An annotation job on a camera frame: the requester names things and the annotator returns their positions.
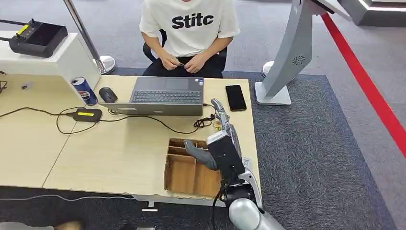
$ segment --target black smartphone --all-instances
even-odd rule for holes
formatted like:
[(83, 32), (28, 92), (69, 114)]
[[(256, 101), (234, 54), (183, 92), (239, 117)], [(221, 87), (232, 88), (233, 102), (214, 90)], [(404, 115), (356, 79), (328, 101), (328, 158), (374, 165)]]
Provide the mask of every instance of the black smartphone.
[(227, 85), (226, 86), (228, 105), (231, 111), (244, 111), (247, 110), (244, 96), (242, 95), (241, 86)]

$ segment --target white cable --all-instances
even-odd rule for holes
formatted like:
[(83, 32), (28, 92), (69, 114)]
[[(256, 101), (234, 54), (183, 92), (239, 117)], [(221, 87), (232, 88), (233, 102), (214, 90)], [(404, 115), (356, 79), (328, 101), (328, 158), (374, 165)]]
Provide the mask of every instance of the white cable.
[(0, 201), (24, 201), (24, 200), (32, 200), (32, 199), (37, 199), (37, 198), (42, 198), (42, 197), (58, 197), (60, 199), (66, 200), (66, 201), (78, 201), (78, 200), (83, 200), (83, 199), (125, 199), (125, 200), (135, 200), (135, 198), (128, 198), (128, 197), (122, 197), (122, 196), (111, 196), (111, 197), (105, 197), (105, 196), (84, 196), (81, 198), (77, 199), (66, 199), (60, 195), (37, 195), (33, 196), (30, 198), (0, 198)]

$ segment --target power adapter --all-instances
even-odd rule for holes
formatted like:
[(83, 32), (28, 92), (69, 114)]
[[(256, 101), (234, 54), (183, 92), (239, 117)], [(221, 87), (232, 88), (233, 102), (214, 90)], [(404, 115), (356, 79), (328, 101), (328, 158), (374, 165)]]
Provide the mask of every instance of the power adapter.
[(68, 113), (75, 121), (99, 122), (103, 112), (100, 109), (77, 109)]

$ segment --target speaker grille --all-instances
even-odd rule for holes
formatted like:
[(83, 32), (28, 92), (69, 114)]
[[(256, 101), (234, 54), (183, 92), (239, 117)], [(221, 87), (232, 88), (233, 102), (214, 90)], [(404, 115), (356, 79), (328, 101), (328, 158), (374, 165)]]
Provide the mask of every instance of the speaker grille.
[(299, 66), (302, 65), (306, 60), (306, 57), (303, 55), (297, 55), (292, 59), (292, 64), (294, 64), (295, 66)]

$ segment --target cable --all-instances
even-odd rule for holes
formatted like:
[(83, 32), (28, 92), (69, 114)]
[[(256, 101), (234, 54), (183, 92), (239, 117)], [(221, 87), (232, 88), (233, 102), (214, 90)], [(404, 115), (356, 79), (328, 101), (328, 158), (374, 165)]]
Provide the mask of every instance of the cable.
[(42, 198), (42, 197), (58, 197), (62, 200), (65, 201), (78, 201), (78, 200), (83, 200), (83, 199), (125, 199), (125, 200), (135, 200), (135, 197), (128, 198), (128, 197), (123, 197), (123, 196), (111, 196), (111, 197), (106, 197), (106, 196), (84, 196), (80, 197), (77, 199), (66, 199), (60, 195), (37, 195), (37, 196), (32, 196), (29, 198), (0, 198), (0, 201), (25, 201), (25, 200), (32, 200), (32, 199), (37, 199), (37, 198)]
[[(169, 127), (168, 125), (166, 125), (161, 120), (156, 119), (156, 118), (151, 117), (151, 116), (147, 116), (147, 115), (130, 115), (130, 116), (122, 117), (120, 119), (116, 119), (116, 120), (100, 120), (100, 122), (117, 122), (117, 121), (125, 120), (125, 119), (130, 118), (130, 117), (146, 117), (146, 118), (153, 119), (153, 120), (156, 120), (156, 121), (160, 122), (163, 126), (165, 126), (167, 129), (171, 130), (172, 132), (180, 133), (180, 134), (192, 134), (192, 133), (195, 133), (197, 130), (199, 130), (199, 128), (204, 128), (204, 127), (207, 127), (207, 126), (211, 126), (212, 121), (215, 119), (215, 114), (217, 112), (215, 107), (212, 106), (211, 104), (205, 104), (205, 103), (203, 104), (203, 106), (211, 106), (212, 108), (214, 108), (214, 114), (210, 114), (210, 117), (205, 117), (205, 118), (197, 120), (193, 124), (193, 127), (195, 127), (196, 129), (194, 131), (191, 131), (191, 132), (180, 132), (180, 131), (174, 130), (173, 128)], [(111, 109), (109, 109), (109, 113), (111, 115), (119, 115), (119, 114), (121, 114), (120, 112), (115, 111), (115, 110), (111, 110)]]
[(42, 109), (34, 109), (34, 108), (31, 108), (31, 107), (23, 107), (23, 108), (19, 108), (19, 109), (13, 110), (13, 111), (11, 111), (11, 112), (2, 114), (2, 115), (0, 115), (0, 118), (2, 118), (2, 117), (4, 117), (4, 116), (7, 116), (7, 115), (10, 115), (10, 114), (14, 114), (14, 113), (16, 113), (16, 112), (18, 112), (18, 111), (21, 111), (21, 110), (24, 110), (24, 109), (29, 109), (29, 110), (33, 110), (33, 111), (45, 113), (45, 114), (48, 114), (48, 115), (51, 115), (51, 116), (56, 116), (56, 127), (58, 128), (58, 131), (59, 131), (60, 133), (68, 134), (68, 135), (69, 135), (69, 134), (75, 134), (75, 133), (84, 132), (84, 131), (86, 131), (86, 130), (89, 130), (89, 129), (93, 128), (93, 127), (97, 124), (97, 122), (96, 122), (96, 123), (94, 123), (91, 127), (86, 128), (86, 129), (84, 129), (84, 130), (76, 131), (76, 132), (66, 133), (66, 132), (62, 131), (62, 130), (60, 129), (60, 127), (59, 127), (59, 118), (60, 118), (61, 116), (70, 116), (70, 115), (72, 114), (72, 113), (64, 113), (65, 111), (70, 110), (70, 109), (79, 109), (79, 108), (85, 108), (85, 107), (83, 107), (83, 106), (73, 107), (73, 108), (69, 108), (69, 109), (62, 110), (62, 111), (61, 111), (60, 113), (58, 113), (58, 114), (53, 114), (53, 113), (50, 113), (50, 112), (45, 111), (45, 110), (42, 110)]
[(110, 113), (111, 115), (119, 115), (119, 114), (121, 114), (120, 112), (115, 111), (115, 110), (113, 110), (113, 109), (109, 109), (108, 111), (109, 111), (109, 113)]
[[(81, 133), (81, 132), (87, 131), (87, 130), (89, 130), (89, 129), (95, 127), (99, 122), (117, 122), (117, 121), (125, 120), (125, 119), (130, 118), (130, 117), (146, 117), (146, 118), (153, 119), (153, 120), (155, 120), (155, 121), (160, 122), (163, 126), (165, 126), (167, 129), (171, 130), (172, 132), (179, 133), (179, 134), (192, 134), (192, 133), (195, 133), (197, 130), (199, 130), (199, 128), (204, 128), (204, 127), (207, 127), (207, 126), (212, 125), (212, 121), (215, 119), (215, 114), (216, 114), (216, 112), (217, 112), (216, 109), (215, 109), (215, 107), (212, 106), (212, 105), (210, 105), (210, 104), (203, 104), (203, 105), (204, 105), (204, 106), (211, 106), (212, 108), (214, 108), (214, 114), (210, 114), (210, 117), (205, 117), (205, 118), (202, 118), (202, 119), (197, 120), (197, 121), (193, 124), (193, 127), (195, 127), (196, 129), (193, 130), (193, 131), (191, 131), (191, 132), (180, 132), (180, 131), (177, 131), (177, 130), (175, 130), (175, 129), (169, 127), (167, 124), (165, 124), (165, 123), (162, 122), (161, 120), (156, 119), (156, 118), (154, 118), (154, 117), (147, 116), (147, 115), (130, 115), (130, 116), (122, 117), (122, 118), (120, 118), (120, 119), (116, 119), (116, 120), (102, 120), (102, 119), (101, 119), (101, 120), (95, 122), (95, 123), (94, 123), (92, 126), (90, 126), (89, 128), (86, 128), (86, 129), (83, 129), (83, 130), (80, 130), (80, 131), (68, 132), (68, 133), (62, 131), (61, 128), (59, 127), (59, 118), (60, 118), (61, 116), (63, 116), (63, 115), (65, 115), (65, 116), (72, 116), (72, 115), (73, 115), (73, 113), (64, 113), (64, 112), (67, 111), (67, 110), (71, 110), (71, 109), (79, 109), (79, 108), (84, 109), (85, 107), (83, 107), (83, 106), (78, 106), (78, 107), (72, 107), (72, 108), (69, 108), (69, 109), (64, 109), (64, 110), (62, 110), (59, 114), (53, 114), (53, 113), (50, 113), (50, 112), (48, 112), (48, 111), (41, 110), (41, 109), (34, 109), (34, 108), (30, 108), (30, 107), (23, 107), (23, 108), (19, 108), (19, 109), (13, 110), (13, 111), (11, 111), (11, 112), (2, 114), (2, 115), (0, 115), (0, 118), (2, 118), (2, 117), (4, 117), (4, 116), (7, 116), (7, 115), (10, 115), (10, 114), (13, 114), (13, 113), (16, 113), (16, 112), (18, 112), (18, 111), (24, 110), (24, 109), (30, 109), (30, 110), (34, 110), (34, 111), (37, 111), (37, 112), (46, 113), (46, 114), (51, 115), (51, 116), (56, 116), (56, 127), (57, 127), (58, 131), (59, 131), (60, 133), (62, 133), (62, 134), (70, 135), (70, 134), (76, 134), (76, 133)], [(114, 111), (114, 110), (111, 110), (111, 109), (109, 109), (109, 113), (112, 114), (112, 115), (119, 115), (119, 114), (121, 114), (120, 112)]]
[(220, 190), (218, 191), (217, 195), (216, 195), (215, 198), (214, 198), (213, 207), (212, 207), (212, 227), (213, 227), (213, 230), (216, 230), (216, 229), (217, 229), (217, 228), (216, 228), (216, 225), (215, 225), (215, 218), (214, 218), (215, 204), (216, 204), (217, 200), (219, 199), (219, 197), (220, 197), (220, 196), (224, 193), (224, 191), (230, 186), (231, 182), (232, 182), (233, 179), (234, 179), (234, 176), (235, 176), (235, 172), (233, 172), (233, 174), (232, 174), (230, 180), (228, 181), (228, 183), (225, 183), (225, 184), (223, 185), (223, 187), (220, 187)]
[(125, 120), (125, 119), (128, 119), (128, 118), (131, 118), (131, 117), (146, 117), (146, 118), (149, 118), (149, 119), (152, 119), (152, 120), (156, 120), (156, 121), (160, 122), (163, 126), (165, 126), (167, 129), (171, 130), (172, 132), (180, 133), (180, 134), (192, 134), (192, 133), (196, 132), (199, 128), (203, 128), (203, 127), (209, 126), (209, 125), (207, 125), (207, 124), (204, 123), (206, 120), (203, 121), (203, 119), (200, 119), (200, 120), (197, 120), (197, 121), (193, 124), (193, 127), (196, 127), (196, 129), (195, 129), (194, 131), (191, 131), (191, 132), (180, 132), (180, 131), (177, 131), (177, 130), (175, 130), (175, 129), (169, 127), (169, 126), (168, 126), (167, 124), (165, 124), (163, 121), (158, 120), (158, 119), (156, 119), (156, 118), (154, 118), (154, 117), (151, 117), (151, 116), (146, 116), (146, 115), (130, 115), (130, 116), (122, 117), (122, 118), (117, 119), (117, 120), (100, 120), (100, 122), (117, 122), (117, 121), (122, 121), (122, 120)]
[(7, 24), (14, 24), (14, 25), (27, 25), (27, 23), (21, 23), (21, 22), (15, 22), (15, 21), (3, 20), (3, 19), (0, 19), (0, 23), (7, 23)]
[(10, 115), (10, 114), (13, 114), (13, 113), (16, 113), (16, 112), (21, 111), (21, 110), (23, 110), (23, 109), (30, 109), (30, 110), (34, 110), (34, 111), (37, 111), (37, 112), (46, 113), (46, 114), (51, 115), (51, 116), (68, 115), (68, 114), (63, 114), (63, 113), (53, 114), (53, 113), (47, 112), (47, 111), (42, 110), (42, 109), (34, 109), (34, 108), (30, 108), (30, 107), (23, 107), (23, 108), (19, 108), (19, 109), (13, 110), (13, 111), (11, 111), (11, 112), (2, 114), (2, 115), (0, 115), (0, 118), (2, 118), (2, 117), (4, 117), (4, 116), (7, 116), (7, 115)]
[(5, 81), (5, 80), (0, 80), (0, 92), (2, 92), (3, 90), (5, 90), (5, 89), (7, 89), (7, 81)]

